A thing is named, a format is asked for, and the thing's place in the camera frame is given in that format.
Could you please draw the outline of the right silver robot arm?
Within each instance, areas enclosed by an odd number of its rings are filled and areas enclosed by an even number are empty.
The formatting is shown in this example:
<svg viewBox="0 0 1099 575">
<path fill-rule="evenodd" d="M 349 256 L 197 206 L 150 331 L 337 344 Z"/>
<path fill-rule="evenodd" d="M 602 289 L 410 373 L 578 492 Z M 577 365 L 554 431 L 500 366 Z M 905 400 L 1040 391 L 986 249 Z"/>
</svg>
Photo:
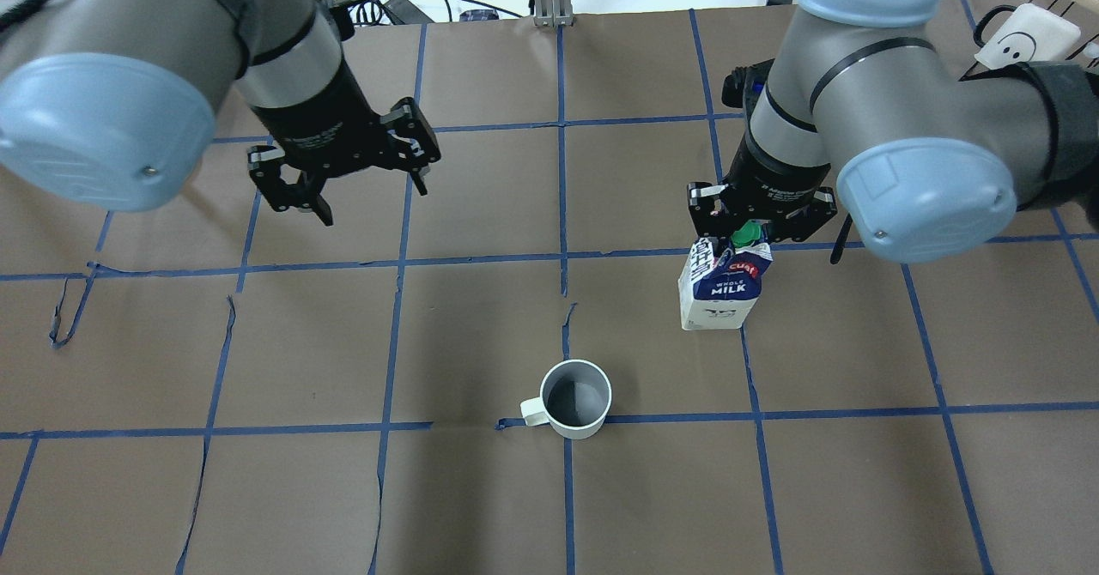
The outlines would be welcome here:
<svg viewBox="0 0 1099 575">
<path fill-rule="evenodd" d="M 939 0 L 799 0 L 775 58 L 732 70 L 746 120 L 725 177 L 693 183 L 699 237 L 758 221 L 810 237 L 844 208 L 872 254 L 925 263 L 1065 203 L 1096 226 L 1096 71 L 1004 52 L 955 77 L 926 38 Z"/>
</svg>

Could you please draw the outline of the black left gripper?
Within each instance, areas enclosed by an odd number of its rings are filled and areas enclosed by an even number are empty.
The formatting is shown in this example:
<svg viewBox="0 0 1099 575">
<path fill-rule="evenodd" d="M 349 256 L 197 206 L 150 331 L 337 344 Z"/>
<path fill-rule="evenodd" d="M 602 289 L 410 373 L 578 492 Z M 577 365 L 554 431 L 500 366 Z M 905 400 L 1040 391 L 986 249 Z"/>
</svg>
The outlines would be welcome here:
<svg viewBox="0 0 1099 575">
<path fill-rule="evenodd" d="M 325 226 L 333 226 L 332 209 L 321 193 L 326 180 L 373 166 L 408 173 L 417 193 L 426 196 L 429 165 L 442 156 L 415 98 L 404 97 L 380 115 L 345 60 L 306 101 L 252 112 L 275 144 L 248 150 L 249 179 L 271 210 L 302 209 Z"/>
</svg>

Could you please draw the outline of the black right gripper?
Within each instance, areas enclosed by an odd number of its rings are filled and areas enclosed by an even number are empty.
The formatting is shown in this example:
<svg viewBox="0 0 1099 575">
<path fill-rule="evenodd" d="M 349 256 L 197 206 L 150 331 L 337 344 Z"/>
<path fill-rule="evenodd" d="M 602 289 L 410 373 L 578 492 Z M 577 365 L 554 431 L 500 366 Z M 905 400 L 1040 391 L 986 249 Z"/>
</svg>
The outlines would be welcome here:
<svg viewBox="0 0 1099 575">
<path fill-rule="evenodd" d="M 720 257 L 720 236 L 757 221 L 770 241 L 802 242 L 837 215 L 824 180 L 831 166 L 813 124 L 786 113 L 767 86 L 773 60 L 737 67 L 723 82 L 723 106 L 744 111 L 744 134 L 721 183 L 688 185 L 695 261 Z M 829 263 L 837 265 L 853 226 L 845 215 Z"/>
</svg>

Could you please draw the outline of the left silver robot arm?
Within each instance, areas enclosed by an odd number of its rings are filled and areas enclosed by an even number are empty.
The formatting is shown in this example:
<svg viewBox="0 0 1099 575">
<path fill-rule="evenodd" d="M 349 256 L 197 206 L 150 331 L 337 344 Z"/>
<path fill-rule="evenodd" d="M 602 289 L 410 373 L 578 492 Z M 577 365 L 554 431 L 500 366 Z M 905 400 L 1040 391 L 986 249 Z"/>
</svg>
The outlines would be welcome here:
<svg viewBox="0 0 1099 575">
<path fill-rule="evenodd" d="M 344 42 L 355 0 L 20 0 L 3 7 L 3 165 L 111 211 L 181 192 L 235 89 L 270 133 L 246 169 L 275 211 L 326 226 L 326 181 L 378 167 L 424 177 L 434 130 L 401 99 L 369 106 Z"/>
</svg>

